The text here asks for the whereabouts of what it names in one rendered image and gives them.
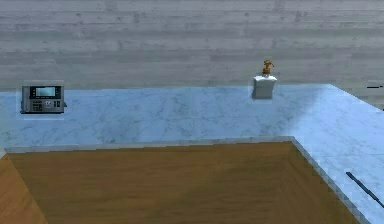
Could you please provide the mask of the thin black pencil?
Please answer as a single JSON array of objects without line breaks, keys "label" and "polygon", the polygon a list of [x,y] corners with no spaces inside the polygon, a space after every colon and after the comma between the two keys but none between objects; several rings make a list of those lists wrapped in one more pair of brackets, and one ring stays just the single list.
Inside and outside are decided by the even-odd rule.
[{"label": "thin black pencil", "polygon": [[369,195],[374,201],[376,201],[383,209],[384,204],[380,201],[380,199],[371,191],[369,190],[359,179],[357,179],[351,172],[345,172],[346,175],[353,180],[367,195]]}]

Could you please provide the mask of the white soap dispenser bottle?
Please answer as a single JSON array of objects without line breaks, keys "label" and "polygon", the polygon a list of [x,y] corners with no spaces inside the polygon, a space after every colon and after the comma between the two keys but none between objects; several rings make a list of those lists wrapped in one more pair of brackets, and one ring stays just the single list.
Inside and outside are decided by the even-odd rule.
[{"label": "white soap dispenser bottle", "polygon": [[253,78],[253,99],[271,99],[273,97],[274,85],[277,81],[277,78],[271,74],[273,66],[271,60],[265,60],[261,74]]}]

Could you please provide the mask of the grey desk phone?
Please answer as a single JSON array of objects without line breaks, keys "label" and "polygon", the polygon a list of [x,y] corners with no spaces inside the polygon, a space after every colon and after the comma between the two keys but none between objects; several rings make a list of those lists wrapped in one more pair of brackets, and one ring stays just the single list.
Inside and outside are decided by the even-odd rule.
[{"label": "grey desk phone", "polygon": [[23,86],[21,114],[62,114],[66,103],[63,86]]}]

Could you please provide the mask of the marble worktop counter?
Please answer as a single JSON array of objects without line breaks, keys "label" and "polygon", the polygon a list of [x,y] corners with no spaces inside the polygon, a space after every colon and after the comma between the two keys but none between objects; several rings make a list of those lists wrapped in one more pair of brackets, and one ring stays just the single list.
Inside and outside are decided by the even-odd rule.
[{"label": "marble worktop counter", "polygon": [[129,144],[293,141],[363,224],[384,224],[384,111],[330,84],[278,85],[270,100],[246,86],[68,90],[59,115],[23,115],[0,92],[0,157],[8,150]]}]

